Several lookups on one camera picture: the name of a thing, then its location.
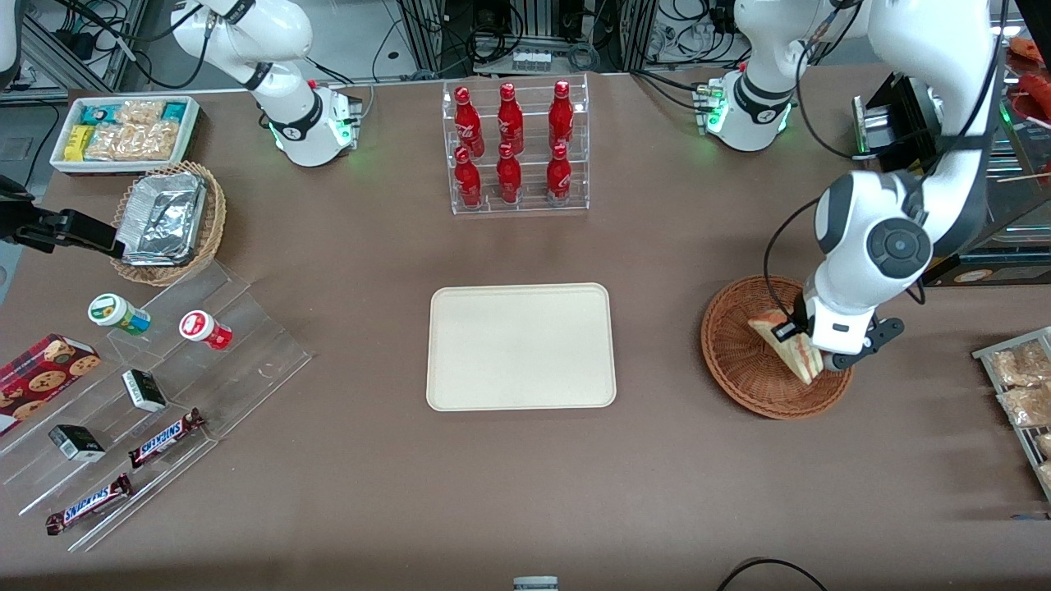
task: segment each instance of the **wooden skewer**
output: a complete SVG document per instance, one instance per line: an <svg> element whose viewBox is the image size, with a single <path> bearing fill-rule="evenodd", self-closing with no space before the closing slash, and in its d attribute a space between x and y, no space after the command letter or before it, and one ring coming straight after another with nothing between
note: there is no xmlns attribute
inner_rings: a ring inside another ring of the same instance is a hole
<svg viewBox="0 0 1051 591"><path fill-rule="evenodd" d="M1051 172L1040 172L1039 175L1027 175L1025 177L1011 177L1010 179L996 179L997 183L1013 183L1014 181L1026 181L1029 179L1043 179L1051 177Z"/></svg>

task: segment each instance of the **wicker basket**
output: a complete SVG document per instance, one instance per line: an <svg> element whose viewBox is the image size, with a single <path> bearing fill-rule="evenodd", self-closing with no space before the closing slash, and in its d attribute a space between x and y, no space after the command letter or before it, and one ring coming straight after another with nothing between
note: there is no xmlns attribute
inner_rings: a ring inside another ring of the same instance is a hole
<svg viewBox="0 0 1051 591"><path fill-rule="evenodd" d="M146 283L156 287L167 287L177 279L207 267L215 257L215 251L219 250L219 243L223 240L223 224L226 222L226 197L223 196L223 187L219 186L215 177L207 168L194 162L180 162L151 170L147 175L174 175L177 172L193 172L208 182L205 210L201 218L201 228L198 230L197 251L193 259L182 267L133 267L114 259L112 264L117 272L128 281ZM117 213L114 216L114 225L117 227L120 227L121 221L124 219L124 208L127 207L130 195L131 187L129 186L124 191L124 198L121 199L121 204L117 207Z"/></svg>
<svg viewBox="0 0 1051 591"><path fill-rule="evenodd" d="M802 289L790 279L770 278L783 302ZM708 304L701 322L701 351L712 376L738 404L770 419L807 419L828 410L850 385L853 370L823 371L807 386L751 327L748 319L777 305L762 276L738 280Z"/></svg>

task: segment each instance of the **teal package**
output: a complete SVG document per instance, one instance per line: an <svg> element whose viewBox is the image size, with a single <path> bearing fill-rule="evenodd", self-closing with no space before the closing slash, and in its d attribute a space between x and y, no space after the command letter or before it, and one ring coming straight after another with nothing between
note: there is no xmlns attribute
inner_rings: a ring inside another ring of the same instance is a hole
<svg viewBox="0 0 1051 591"><path fill-rule="evenodd" d="M84 107L80 117L81 125L98 125L99 123L117 123L117 111L121 105L92 105Z"/></svg>
<svg viewBox="0 0 1051 591"><path fill-rule="evenodd" d="M164 115L161 116L161 119L182 121L184 113L186 113L186 103L168 103L164 106Z"/></svg>

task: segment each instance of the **acrylic display rack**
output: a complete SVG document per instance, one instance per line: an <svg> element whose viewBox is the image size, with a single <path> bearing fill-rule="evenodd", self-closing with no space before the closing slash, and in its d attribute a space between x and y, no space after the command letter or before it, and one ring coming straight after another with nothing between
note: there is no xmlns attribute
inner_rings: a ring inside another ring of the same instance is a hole
<svg viewBox="0 0 1051 591"><path fill-rule="evenodd" d="M548 203L548 163L551 162L551 145L548 140L548 111L554 99L555 82L570 82L570 102L573 104L573 140L566 156L573 167L570 178L570 197L566 203L555 207ZM588 209L591 203L590 178L590 133L588 116L591 110L585 76L538 76L515 78L515 95L522 107L526 145L518 162L522 169L522 197L518 204L508 205L500 199L496 178L496 163L500 156L500 133L496 115L500 109L500 84L506 80L467 80L446 82L442 86L441 123L446 139L446 167L449 169L449 193L454 215L486 216L493 213L557 213ZM474 161L481 174L481 207L468 209L456 190L453 170L456 160L453 150L459 145L456 136L456 102L453 90L467 86L471 90L471 102L481 118L481 137L486 142L486 152Z"/></svg>
<svg viewBox="0 0 1051 591"><path fill-rule="evenodd" d="M95 345L102 364L0 439L0 483L19 515L39 522L65 510L127 472L135 494L77 522L55 537L69 551L88 550L142 508L298 371L311 355L248 293L248 284L218 262L181 279L145 306L152 324L140 337L110 331ZM179 334L183 314L203 309L233 330L223 351ZM150 371L168 400L150 413L131 405L121 375ZM160 457L132 472L127 452L193 407L207 421ZM82 425L106 454L95 464L66 460L47 432Z"/></svg>
<svg viewBox="0 0 1051 591"><path fill-rule="evenodd" d="M998 345L993 345L992 347L986 347L971 353L971 356L982 362L982 367L985 368L986 373L989 375L989 381L992 382L993 388L996 389L996 400L1003 406L1003 396L1007 391L1004 387L998 375L993 370L992 367L992 354L997 351L1014 349L1019 345L1025 345L1026 343L1037 341L1044 348L1044 353L1051 359L1051 327L1043 328L1040 330L1034 330L1028 334L1023 334L1010 341L1004 341ZM1036 472L1036 467L1040 464L1047 462L1049 458L1040 452L1039 447L1036 446L1036 436L1049 431L1048 427L1017 427L1012 424L1012 429L1014 434L1018 436L1018 441L1022 442L1022 448L1026 452L1026 457L1029 460L1029 465L1033 469L1033 473L1036 474L1036 481L1040 484L1040 488L1044 489L1044 496L1051 501L1051 488L1044 482L1044 478L1039 477Z"/></svg>

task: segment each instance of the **coca-cola bottle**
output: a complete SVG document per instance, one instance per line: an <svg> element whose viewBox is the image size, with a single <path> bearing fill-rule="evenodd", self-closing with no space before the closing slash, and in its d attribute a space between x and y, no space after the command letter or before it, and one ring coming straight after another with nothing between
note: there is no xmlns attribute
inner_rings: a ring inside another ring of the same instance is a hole
<svg viewBox="0 0 1051 591"><path fill-rule="evenodd" d="M481 175L478 167L471 162L471 152L463 146L456 146L456 168L453 175L456 177L456 189L460 193L460 201L468 209L481 207Z"/></svg>
<svg viewBox="0 0 1051 591"><path fill-rule="evenodd" d="M573 175L573 167L565 160L569 151L565 144L559 142L551 150L551 162L548 163L548 203L555 207L565 205L570 199L570 176Z"/></svg>
<svg viewBox="0 0 1051 591"><path fill-rule="evenodd" d="M496 164L496 177L500 181L500 199L508 205L515 205L522 197L522 167L515 158L515 151L508 142L500 144L500 161Z"/></svg>
<svg viewBox="0 0 1051 591"><path fill-rule="evenodd" d="M573 139L573 105L570 104L570 83L565 80L555 82L555 100L548 111L550 126L549 142L555 149L558 142L570 144Z"/></svg>
<svg viewBox="0 0 1051 591"><path fill-rule="evenodd" d="M453 95L456 98L456 135L460 145L470 150L471 158L481 158L486 154L486 142L481 139L481 118L471 104L471 91L459 86Z"/></svg>
<svg viewBox="0 0 1051 591"><path fill-rule="evenodd" d="M514 154L526 149L526 129L522 123L522 107L515 100L515 85L500 84L500 111L496 115L500 126L500 142L511 144Z"/></svg>

